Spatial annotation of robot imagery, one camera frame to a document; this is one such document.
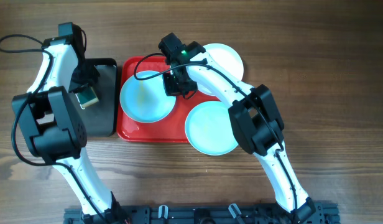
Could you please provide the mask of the light blue plate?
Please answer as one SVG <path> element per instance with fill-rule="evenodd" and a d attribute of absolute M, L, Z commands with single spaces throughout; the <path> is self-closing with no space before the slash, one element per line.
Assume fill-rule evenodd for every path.
<path fill-rule="evenodd" d="M 222 156 L 238 146 L 228 108 L 220 101 L 196 105 L 185 120 L 185 134 L 197 151 L 209 156 Z"/>
<path fill-rule="evenodd" d="M 162 76 L 137 80 L 131 75 L 123 84 L 120 97 L 123 112 L 140 123 L 154 123 L 168 116 L 176 97 L 167 96 Z"/>

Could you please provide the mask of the green and yellow sponge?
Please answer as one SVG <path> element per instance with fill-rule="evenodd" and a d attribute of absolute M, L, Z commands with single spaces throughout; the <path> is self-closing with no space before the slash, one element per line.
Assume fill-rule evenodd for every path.
<path fill-rule="evenodd" d="M 83 110 L 99 101 L 92 86 L 76 93 L 75 96 Z"/>

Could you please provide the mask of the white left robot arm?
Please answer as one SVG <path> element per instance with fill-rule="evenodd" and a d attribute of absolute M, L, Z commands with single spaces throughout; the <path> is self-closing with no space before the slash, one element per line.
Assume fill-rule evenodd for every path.
<path fill-rule="evenodd" d="M 86 128 L 70 97 L 73 72 L 85 61 L 83 40 L 72 35 L 46 39 L 32 86 L 12 100 L 15 120 L 30 153 L 68 182 L 81 203 L 83 223 L 126 223 L 126 212 L 98 177 L 86 151 Z"/>

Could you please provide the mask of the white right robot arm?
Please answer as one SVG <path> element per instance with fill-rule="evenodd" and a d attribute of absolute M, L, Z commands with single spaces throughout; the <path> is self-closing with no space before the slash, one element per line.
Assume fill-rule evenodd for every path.
<path fill-rule="evenodd" d="M 234 78 L 205 50 L 163 52 L 169 69 L 165 87 L 182 94 L 183 82 L 209 89 L 228 109 L 233 136 L 241 148 L 257 157 L 275 192 L 277 204 L 292 223 L 307 221 L 316 211 L 299 183 L 285 150 L 284 122 L 271 91 Z"/>

